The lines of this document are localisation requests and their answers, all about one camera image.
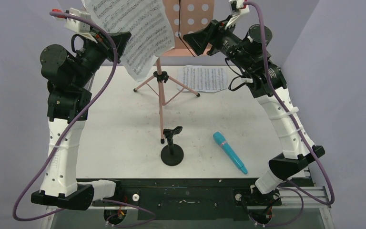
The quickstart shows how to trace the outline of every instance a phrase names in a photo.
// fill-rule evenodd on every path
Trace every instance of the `sheet music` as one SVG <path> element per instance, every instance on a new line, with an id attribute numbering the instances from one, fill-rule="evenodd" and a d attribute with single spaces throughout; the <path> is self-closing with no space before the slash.
<path id="1" fill-rule="evenodd" d="M 92 20 L 108 33 L 129 31 L 132 37 L 121 57 L 123 66 L 140 82 L 158 57 L 174 48 L 172 27 L 162 0 L 82 0 Z"/>
<path id="2" fill-rule="evenodd" d="M 196 92 L 215 93 L 228 87 L 228 75 L 224 68 L 187 65 L 178 70 L 177 80 Z"/>

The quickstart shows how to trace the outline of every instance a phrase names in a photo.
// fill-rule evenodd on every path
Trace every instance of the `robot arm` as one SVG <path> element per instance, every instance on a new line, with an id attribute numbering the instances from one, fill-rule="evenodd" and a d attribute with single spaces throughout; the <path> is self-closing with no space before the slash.
<path id="1" fill-rule="evenodd" d="M 71 8 L 67 13 L 90 19 L 90 14 L 85 11 Z M 72 126 L 59 146 L 55 144 L 71 120 L 90 102 L 92 96 L 86 84 L 106 59 L 114 61 L 114 55 L 110 43 L 99 31 L 72 19 L 60 20 L 64 20 L 65 27 L 76 33 L 71 40 L 71 48 L 76 56 L 57 44 L 45 48 L 40 56 L 41 74 L 48 80 L 50 92 L 49 154 L 54 147 L 58 149 L 46 168 L 40 190 L 32 193 L 31 201 L 65 209 L 86 210 L 92 201 L 112 197 L 116 190 L 116 183 L 110 180 L 76 182 L 79 142 L 88 112 Z M 122 32 L 110 36 L 117 45 L 119 60 L 131 34 Z M 75 50 L 76 37 L 83 41 L 80 50 Z"/>
<path id="2" fill-rule="evenodd" d="M 206 28 L 183 36 L 183 39 L 192 47 L 197 55 L 201 55 L 206 46 L 211 44 L 211 50 L 207 55 L 211 56 L 218 52 L 224 54 L 241 71 L 244 83 L 252 96 L 259 102 L 269 116 L 272 125 L 280 139 L 283 152 L 269 161 L 269 170 L 255 183 L 255 189 L 260 196 L 271 194 L 277 186 L 284 180 L 303 170 L 308 164 L 314 162 L 306 145 L 298 135 L 298 131 L 304 132 L 306 141 L 312 146 L 315 154 L 321 157 L 325 151 L 322 146 L 315 146 L 308 137 L 306 131 L 300 124 L 297 116 L 298 108 L 294 107 L 289 97 L 285 78 L 275 64 L 268 61 L 268 71 L 275 92 L 284 101 L 290 112 L 286 112 L 278 100 L 273 96 L 263 63 L 263 52 L 260 34 L 260 25 L 253 25 L 243 39 L 233 34 L 235 25 L 229 25 L 234 15 L 230 15 L 226 20 L 211 21 Z M 266 43 L 272 39 L 271 31 L 265 27 Z M 293 115 L 300 124 L 296 128 L 289 115 Z"/>

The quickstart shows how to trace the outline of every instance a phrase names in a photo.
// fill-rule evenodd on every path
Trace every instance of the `screw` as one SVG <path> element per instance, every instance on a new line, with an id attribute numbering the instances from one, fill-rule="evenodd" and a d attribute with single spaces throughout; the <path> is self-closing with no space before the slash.
<path id="1" fill-rule="evenodd" d="M 140 199 L 140 195 L 138 195 L 138 194 L 134 194 L 134 195 L 132 196 L 132 200 L 133 200 L 134 202 L 137 202 L 139 199 Z"/>
<path id="2" fill-rule="evenodd" d="M 242 195 L 240 193 L 236 194 L 235 195 L 236 201 L 241 201 L 241 197 L 242 197 Z"/>

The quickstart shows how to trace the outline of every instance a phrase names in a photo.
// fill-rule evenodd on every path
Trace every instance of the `music stand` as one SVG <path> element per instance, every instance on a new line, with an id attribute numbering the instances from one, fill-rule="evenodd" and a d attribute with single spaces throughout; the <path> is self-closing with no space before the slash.
<path id="1" fill-rule="evenodd" d="M 166 16 L 171 24 L 173 33 L 175 34 L 175 48 L 165 53 L 163 56 L 190 56 L 192 55 L 184 43 L 180 40 L 179 36 L 183 34 L 192 33 L 198 31 L 207 26 L 208 22 L 213 19 L 214 16 L 214 0 L 182 0 L 181 1 L 181 16 L 179 21 L 179 0 L 163 0 L 166 8 Z M 156 79 L 158 81 L 158 92 L 156 92 L 148 82 Z M 165 92 L 163 84 L 168 80 L 180 85 L 182 89 L 173 96 L 169 101 L 165 100 Z M 180 94 L 184 89 L 193 93 L 197 97 L 200 97 L 200 93 L 194 91 L 183 83 L 179 82 L 175 78 L 168 75 L 167 72 L 162 71 L 161 58 L 156 61 L 156 72 L 145 80 L 138 87 L 134 88 L 134 92 L 137 92 L 144 85 L 148 85 L 153 92 L 159 97 L 159 116 L 160 116 L 160 130 L 161 130 L 161 143 L 165 143 L 165 137 L 163 135 L 163 107 L 166 106 L 172 99 Z"/>

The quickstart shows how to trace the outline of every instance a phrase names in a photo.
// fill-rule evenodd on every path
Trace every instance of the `white tabletop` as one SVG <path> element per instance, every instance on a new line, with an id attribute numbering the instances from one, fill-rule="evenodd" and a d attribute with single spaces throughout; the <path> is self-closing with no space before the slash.
<path id="1" fill-rule="evenodd" d="M 181 66 L 165 66 L 177 78 Z M 103 86 L 111 67 L 96 73 L 93 95 Z M 226 67 L 229 81 L 235 74 Z M 224 90 L 201 93 L 197 98 L 181 93 L 163 107 L 164 128 L 182 126 L 173 138 L 184 150 L 183 162 L 175 167 L 161 158 L 159 101 L 157 95 L 137 85 L 124 67 L 117 67 L 107 90 L 90 108 L 81 136 L 77 178 L 244 178 L 260 177 L 268 169 L 268 161 L 281 153 L 281 145 L 267 114 L 243 87 L 236 92 Z M 150 85 L 157 90 L 156 80 Z M 166 100 L 177 93 L 168 81 Z M 244 175 L 213 140 L 220 131 L 245 164 Z M 300 172 L 295 177 L 304 177 Z"/>

